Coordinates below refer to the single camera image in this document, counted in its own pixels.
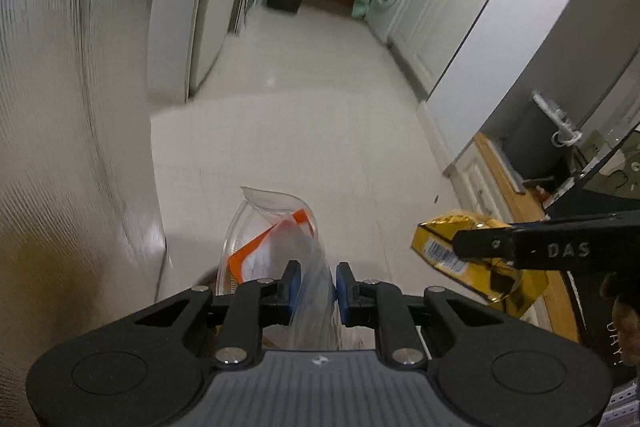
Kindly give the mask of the person right hand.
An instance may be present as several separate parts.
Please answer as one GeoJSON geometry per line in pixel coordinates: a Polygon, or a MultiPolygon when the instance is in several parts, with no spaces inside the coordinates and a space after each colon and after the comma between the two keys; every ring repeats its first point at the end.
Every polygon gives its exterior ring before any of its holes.
{"type": "Polygon", "coordinates": [[[626,365],[639,364],[639,280],[630,272],[605,277],[601,295],[613,301],[612,320],[626,365]]]}

